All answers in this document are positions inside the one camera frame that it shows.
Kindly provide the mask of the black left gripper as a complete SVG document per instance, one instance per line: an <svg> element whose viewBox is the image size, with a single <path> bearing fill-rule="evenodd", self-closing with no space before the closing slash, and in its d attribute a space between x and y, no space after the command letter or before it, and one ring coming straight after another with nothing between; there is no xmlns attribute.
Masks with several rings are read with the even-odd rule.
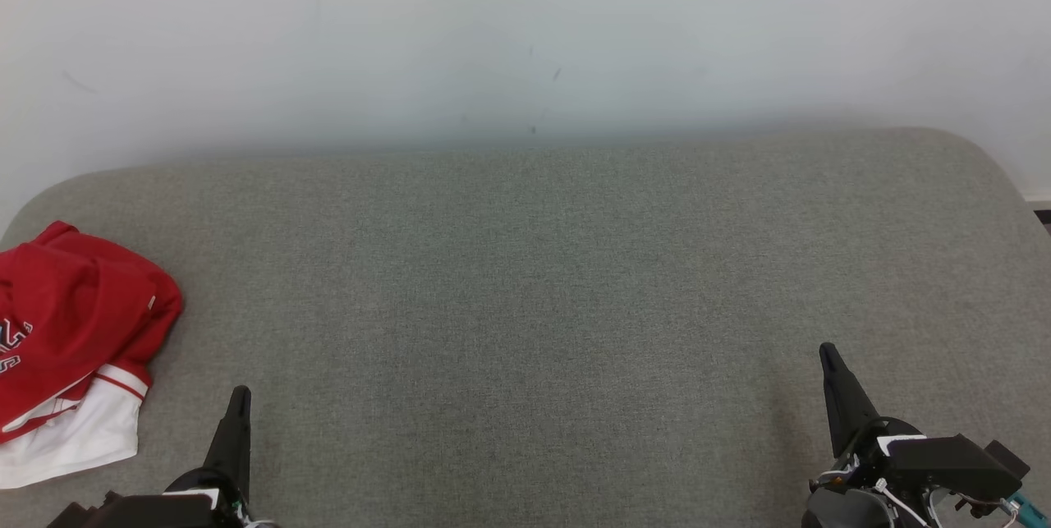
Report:
<svg viewBox="0 0 1051 528"><path fill-rule="evenodd" d="M246 528L250 523L251 390L232 390L203 468L161 494L108 494L108 528Z"/></svg>

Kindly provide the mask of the red jersey with white sleeves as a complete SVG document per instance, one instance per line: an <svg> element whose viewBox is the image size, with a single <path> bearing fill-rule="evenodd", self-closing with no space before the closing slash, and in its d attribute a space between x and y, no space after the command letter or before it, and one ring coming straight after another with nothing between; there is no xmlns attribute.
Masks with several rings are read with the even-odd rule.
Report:
<svg viewBox="0 0 1051 528"><path fill-rule="evenodd" d="M0 490L135 456L181 310L161 267L61 221L0 252Z"/></svg>

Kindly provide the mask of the grey fabric sofa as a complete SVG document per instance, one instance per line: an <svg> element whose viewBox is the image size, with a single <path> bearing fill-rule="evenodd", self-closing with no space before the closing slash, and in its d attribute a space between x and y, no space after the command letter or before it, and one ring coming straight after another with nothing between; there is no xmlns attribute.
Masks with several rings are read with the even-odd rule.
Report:
<svg viewBox="0 0 1051 528"><path fill-rule="evenodd" d="M998 439L1051 513L1051 235L934 129L94 172L33 198L185 308L140 450L0 492L0 528L163 489L253 393L285 528L799 528L819 344L883 415Z"/></svg>

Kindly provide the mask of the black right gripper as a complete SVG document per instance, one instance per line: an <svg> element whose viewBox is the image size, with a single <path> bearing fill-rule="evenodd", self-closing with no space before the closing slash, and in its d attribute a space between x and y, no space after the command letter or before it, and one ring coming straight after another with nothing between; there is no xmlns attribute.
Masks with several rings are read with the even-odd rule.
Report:
<svg viewBox="0 0 1051 528"><path fill-rule="evenodd" d="M994 504L1021 490L1022 480L972 439L926 438L897 417L880 417L833 343L819 345L834 482L874 489L885 480L897 497L935 488Z"/></svg>

